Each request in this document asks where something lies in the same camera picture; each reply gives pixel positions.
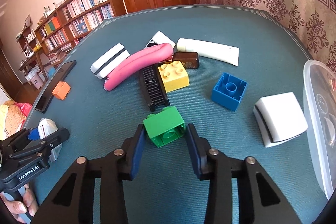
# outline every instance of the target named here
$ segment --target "white tube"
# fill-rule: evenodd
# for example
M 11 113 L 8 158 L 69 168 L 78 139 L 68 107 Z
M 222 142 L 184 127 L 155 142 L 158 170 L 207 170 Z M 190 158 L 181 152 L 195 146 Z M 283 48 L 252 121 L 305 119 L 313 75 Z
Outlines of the white tube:
M 199 55 L 238 66 L 239 48 L 201 40 L 180 38 L 179 52 L 198 52 Z

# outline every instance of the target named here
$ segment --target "black stripe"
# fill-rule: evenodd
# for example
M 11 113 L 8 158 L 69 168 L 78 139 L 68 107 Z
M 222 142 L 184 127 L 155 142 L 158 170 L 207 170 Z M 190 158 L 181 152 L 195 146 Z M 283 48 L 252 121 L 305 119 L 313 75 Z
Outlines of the black stripe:
M 117 54 L 112 56 L 109 60 L 105 62 L 94 74 L 97 75 L 103 68 L 105 68 L 113 59 L 115 59 L 118 55 L 120 55 L 122 52 L 124 52 L 126 49 L 122 48 Z
M 261 120 L 262 120 L 262 122 L 263 122 L 263 124 L 264 124 L 264 126 L 265 126 L 265 128 L 266 128 L 267 135 L 268 135 L 268 137 L 269 137 L 271 143 L 279 143 L 279 142 L 283 142 L 283 141 L 286 141 L 286 140 L 290 140 L 290 139 L 295 138 L 295 137 L 297 137 L 297 136 L 299 136 L 299 135 L 302 134 L 302 133 L 300 133 L 299 135 L 296 135 L 296 136 L 294 136 L 294 137 L 288 138 L 288 139 L 286 139 L 286 140 L 282 140 L 282 141 L 277 141 L 277 142 L 275 142 L 275 141 L 273 140 L 273 138 L 272 138 L 272 135 L 271 135 L 271 133 L 270 133 L 270 131 L 269 131 L 269 129 L 268 129 L 268 126 L 267 126 L 267 124 L 266 124 L 266 121 L 265 121 L 263 115 L 261 114 L 259 108 L 257 107 L 257 105 L 254 105 L 254 107 L 255 107 L 255 109 L 257 110 L 259 116 L 261 117 Z

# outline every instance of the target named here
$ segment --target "kettle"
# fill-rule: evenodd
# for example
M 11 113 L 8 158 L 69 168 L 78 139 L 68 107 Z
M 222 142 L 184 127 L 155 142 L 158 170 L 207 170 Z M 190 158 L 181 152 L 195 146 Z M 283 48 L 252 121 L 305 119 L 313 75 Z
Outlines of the kettle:
M 32 57 L 32 56 L 34 55 L 34 51 L 33 51 L 33 49 L 28 45 L 27 48 L 26 48 L 26 50 L 25 50 L 25 52 L 24 52 L 24 54 L 25 54 L 25 57 L 30 58 L 30 57 Z

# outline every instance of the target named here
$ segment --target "human hand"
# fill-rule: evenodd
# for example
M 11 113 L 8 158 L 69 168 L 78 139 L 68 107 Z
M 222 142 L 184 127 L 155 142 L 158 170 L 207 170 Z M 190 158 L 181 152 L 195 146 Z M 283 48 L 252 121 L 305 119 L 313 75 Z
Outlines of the human hand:
M 36 211 L 38 209 L 38 205 L 37 205 L 37 201 L 35 198 L 35 195 L 33 193 L 33 191 L 29 188 L 29 184 L 25 185 L 26 188 L 26 192 L 23 195 L 23 203 L 20 201 L 8 201 L 5 198 L 5 195 L 3 194 L 3 192 L 0 194 L 1 199 L 3 200 L 4 204 L 7 206 L 8 210 L 12 213 L 12 215 L 14 216 L 14 218 L 21 222 L 21 223 L 25 223 L 25 221 L 19 217 L 19 214 L 24 214 L 27 212 L 27 208 L 28 208 L 28 212 L 31 216 L 34 216 L 36 214 Z

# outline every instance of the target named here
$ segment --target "red cloth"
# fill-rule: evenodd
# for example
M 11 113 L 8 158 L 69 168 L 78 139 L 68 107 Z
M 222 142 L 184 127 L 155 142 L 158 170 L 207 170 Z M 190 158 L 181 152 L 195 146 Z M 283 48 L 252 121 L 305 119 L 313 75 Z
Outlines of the red cloth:
M 28 117 L 28 114 L 31 110 L 31 108 L 33 107 L 30 103 L 14 103 L 14 105 L 18 106 L 21 110 L 21 112 L 23 113 L 23 115 L 25 115 L 26 117 Z

